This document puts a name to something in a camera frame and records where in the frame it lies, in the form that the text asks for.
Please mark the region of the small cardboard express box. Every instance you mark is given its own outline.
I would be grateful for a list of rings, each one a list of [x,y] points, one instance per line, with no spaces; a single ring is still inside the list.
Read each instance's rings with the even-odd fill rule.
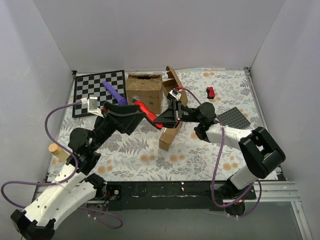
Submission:
[[[166,152],[169,151],[176,135],[178,134],[180,128],[182,126],[182,123],[180,122],[176,128],[166,128],[163,133],[161,134],[158,146],[161,150],[164,150]]]

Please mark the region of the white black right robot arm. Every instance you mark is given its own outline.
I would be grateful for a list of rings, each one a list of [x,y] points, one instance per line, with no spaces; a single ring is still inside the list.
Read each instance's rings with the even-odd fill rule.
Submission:
[[[214,105],[204,102],[196,108],[172,99],[169,107],[153,122],[173,129],[180,122],[197,123],[196,136],[205,142],[229,146],[241,151],[245,165],[214,191],[215,196],[237,199],[258,179],[265,179],[286,159],[285,153],[263,127],[253,130],[222,125],[217,120]]]

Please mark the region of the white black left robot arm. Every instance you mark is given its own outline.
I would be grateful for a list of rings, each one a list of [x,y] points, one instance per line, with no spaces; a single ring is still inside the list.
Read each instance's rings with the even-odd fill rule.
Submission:
[[[114,132],[130,135],[146,114],[139,105],[104,103],[92,130],[77,127],[69,135],[69,157],[51,183],[28,206],[19,206],[10,218],[26,240],[50,240],[55,230],[86,201],[106,196],[106,181],[92,173],[101,154],[97,150]]]

